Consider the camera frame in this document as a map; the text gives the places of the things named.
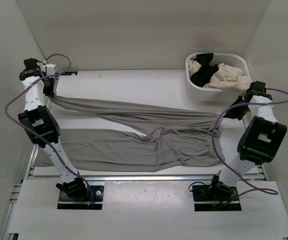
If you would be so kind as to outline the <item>grey trousers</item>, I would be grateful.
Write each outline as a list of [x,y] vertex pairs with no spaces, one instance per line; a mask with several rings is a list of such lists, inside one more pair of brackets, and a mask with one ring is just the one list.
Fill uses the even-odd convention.
[[97,117],[132,129],[63,129],[63,149],[79,170],[156,172],[211,167],[224,159],[221,132],[213,128],[215,113],[63,96],[53,97],[52,103],[75,117]]

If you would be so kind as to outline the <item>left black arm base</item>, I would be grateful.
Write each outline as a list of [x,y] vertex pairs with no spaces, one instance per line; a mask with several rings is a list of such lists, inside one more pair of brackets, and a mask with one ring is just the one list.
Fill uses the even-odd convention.
[[60,190],[57,209],[59,210],[101,210],[104,198],[104,185],[90,185],[91,191],[80,180],[74,184],[56,184]]

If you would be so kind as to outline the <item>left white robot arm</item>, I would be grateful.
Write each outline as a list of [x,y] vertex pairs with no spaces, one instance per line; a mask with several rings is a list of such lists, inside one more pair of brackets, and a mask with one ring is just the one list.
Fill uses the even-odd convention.
[[55,96],[57,77],[53,75],[56,73],[56,66],[41,63],[34,58],[24,60],[24,65],[25,69],[20,73],[19,79],[25,89],[31,88],[25,93],[24,112],[18,115],[18,120],[47,141],[44,142],[26,131],[32,143],[43,150],[57,169],[62,182],[56,184],[56,187],[69,198],[84,200],[89,194],[88,187],[69,161],[60,142],[60,127],[44,101],[44,97]]

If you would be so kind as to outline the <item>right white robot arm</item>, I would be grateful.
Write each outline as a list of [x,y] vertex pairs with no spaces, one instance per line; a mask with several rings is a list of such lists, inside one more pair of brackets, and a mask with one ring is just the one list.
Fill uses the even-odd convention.
[[208,193],[214,200],[232,194],[238,181],[250,169],[274,159],[287,132],[287,127],[273,114],[274,104],[265,83],[255,81],[216,119],[214,129],[223,118],[241,120],[247,113],[252,116],[237,145],[236,157],[212,179]]

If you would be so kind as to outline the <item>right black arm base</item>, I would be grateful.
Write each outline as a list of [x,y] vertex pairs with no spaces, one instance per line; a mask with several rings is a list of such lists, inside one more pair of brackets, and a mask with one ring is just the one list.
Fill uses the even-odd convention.
[[201,181],[188,187],[193,194],[195,212],[235,212],[241,211],[237,189],[224,190]]

